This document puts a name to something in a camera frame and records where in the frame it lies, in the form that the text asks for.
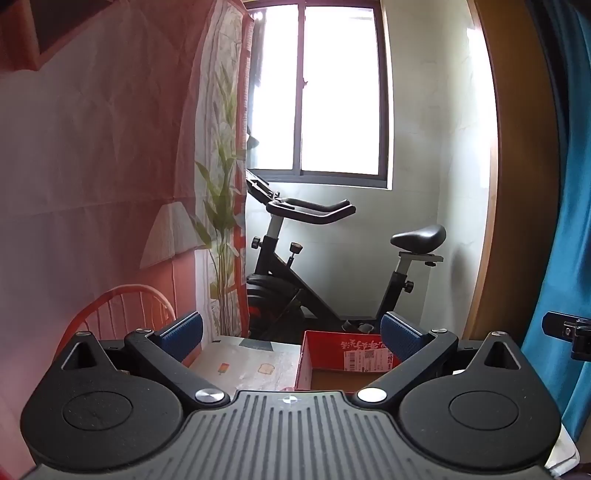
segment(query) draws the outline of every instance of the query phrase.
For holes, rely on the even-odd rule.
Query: wooden door frame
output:
[[[558,215],[553,91],[525,0],[467,0],[485,38],[498,136],[480,269],[463,338],[504,330],[521,343],[544,279]]]

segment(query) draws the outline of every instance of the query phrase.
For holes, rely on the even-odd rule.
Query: red cardboard box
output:
[[[400,360],[379,335],[307,330],[295,389],[356,392],[390,371]]]

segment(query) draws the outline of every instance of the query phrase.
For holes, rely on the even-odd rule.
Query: ribbed gray surface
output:
[[[444,468],[410,448],[387,414],[355,408],[339,392],[240,392],[227,407],[192,414],[173,444],[142,464],[101,475],[41,467],[27,480],[478,478],[551,479],[542,469],[481,476]]]

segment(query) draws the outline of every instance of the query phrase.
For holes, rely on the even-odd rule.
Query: window pane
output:
[[[297,5],[249,11],[255,19],[248,87],[247,166],[291,170],[296,112]]]
[[[378,174],[379,70],[373,10],[307,7],[303,170]]]

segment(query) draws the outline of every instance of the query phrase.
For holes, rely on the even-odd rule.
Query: blue gripper pad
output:
[[[203,338],[203,319],[192,312],[155,333],[154,343],[171,357],[182,362]]]
[[[380,325],[382,341],[401,362],[428,344],[430,335],[404,320],[394,312],[382,317]]]

